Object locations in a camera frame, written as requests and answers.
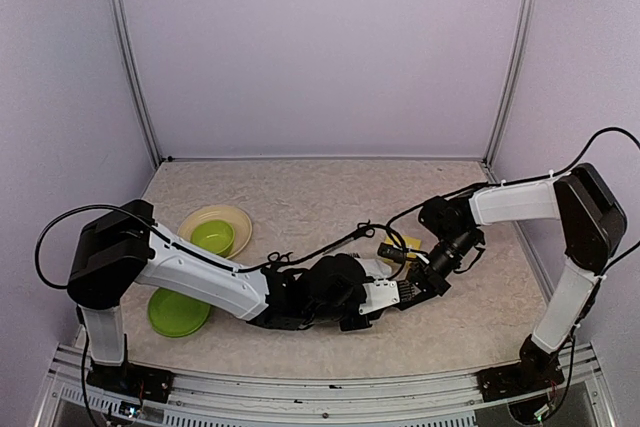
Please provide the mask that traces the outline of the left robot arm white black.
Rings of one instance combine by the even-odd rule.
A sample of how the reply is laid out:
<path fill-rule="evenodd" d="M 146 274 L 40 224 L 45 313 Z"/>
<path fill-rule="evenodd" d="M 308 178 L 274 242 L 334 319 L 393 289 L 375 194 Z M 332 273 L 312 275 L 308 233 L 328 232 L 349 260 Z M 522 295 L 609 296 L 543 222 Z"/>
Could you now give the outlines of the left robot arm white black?
<path fill-rule="evenodd" d="M 134 283 L 174 291 L 217 307 L 248 324 L 298 331 L 337 322 L 344 331 L 366 329 L 393 305 L 397 285 L 369 276 L 362 261 L 345 254 L 325 256 L 309 269 L 281 269 L 279 261 L 247 267 L 199 248 L 153 218 L 150 203 L 82 206 L 49 222 L 90 210 L 103 216 L 80 234 L 68 280 L 43 282 L 63 290 L 81 309 L 93 361 L 102 377 L 121 392 L 140 381 L 126 359 L 120 300 Z"/>

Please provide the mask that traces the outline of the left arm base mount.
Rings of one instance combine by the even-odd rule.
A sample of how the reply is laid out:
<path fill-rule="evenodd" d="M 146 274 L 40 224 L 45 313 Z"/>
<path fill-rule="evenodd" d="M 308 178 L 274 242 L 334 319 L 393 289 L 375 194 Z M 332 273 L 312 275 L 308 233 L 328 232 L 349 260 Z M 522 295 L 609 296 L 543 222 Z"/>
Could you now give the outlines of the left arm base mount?
<path fill-rule="evenodd" d="M 141 401 L 168 402 L 175 374 L 169 370 L 125 361 L 120 366 L 91 363 L 87 383 L 92 387 L 137 398 Z"/>

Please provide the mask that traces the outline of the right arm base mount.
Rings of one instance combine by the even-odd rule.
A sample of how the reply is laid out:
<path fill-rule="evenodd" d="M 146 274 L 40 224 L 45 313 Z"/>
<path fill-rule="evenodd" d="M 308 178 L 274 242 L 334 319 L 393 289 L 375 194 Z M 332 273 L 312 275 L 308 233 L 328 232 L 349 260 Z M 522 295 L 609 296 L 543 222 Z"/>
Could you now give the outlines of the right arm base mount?
<path fill-rule="evenodd" d="M 521 362 L 482 369 L 476 373 L 476 378 L 484 402 L 518 397 L 565 382 L 559 365 L 538 371 Z"/>

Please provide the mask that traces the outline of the white drawstring pouch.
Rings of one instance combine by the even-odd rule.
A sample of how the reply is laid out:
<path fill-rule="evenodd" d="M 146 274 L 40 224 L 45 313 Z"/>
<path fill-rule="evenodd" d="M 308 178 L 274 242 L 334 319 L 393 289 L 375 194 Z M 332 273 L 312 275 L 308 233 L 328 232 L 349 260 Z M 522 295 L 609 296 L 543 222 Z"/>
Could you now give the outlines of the white drawstring pouch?
<path fill-rule="evenodd" d="M 375 280 L 390 279 L 394 273 L 393 268 L 379 259 L 374 258 L 356 258 L 361 265 L 365 274 Z"/>

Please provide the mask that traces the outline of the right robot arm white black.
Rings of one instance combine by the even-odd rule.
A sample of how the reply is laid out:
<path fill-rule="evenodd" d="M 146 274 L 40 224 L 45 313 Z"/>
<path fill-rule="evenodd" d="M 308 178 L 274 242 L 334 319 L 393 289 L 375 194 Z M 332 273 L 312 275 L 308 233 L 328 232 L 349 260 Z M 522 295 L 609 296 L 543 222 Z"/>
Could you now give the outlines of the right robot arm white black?
<path fill-rule="evenodd" d="M 501 183 L 480 182 L 431 197 L 416 206 L 419 223 L 436 244 L 409 264 L 404 284 L 412 287 L 403 307 L 444 295 L 448 276 L 471 252 L 485 250 L 484 228 L 499 223 L 555 221 L 563 242 L 562 273 L 546 310 L 523 343 L 511 373 L 523 391 L 535 389 L 550 362 L 588 315 L 608 271 L 637 250 L 618 250 L 627 216 L 590 163 L 576 157 L 559 171 Z"/>

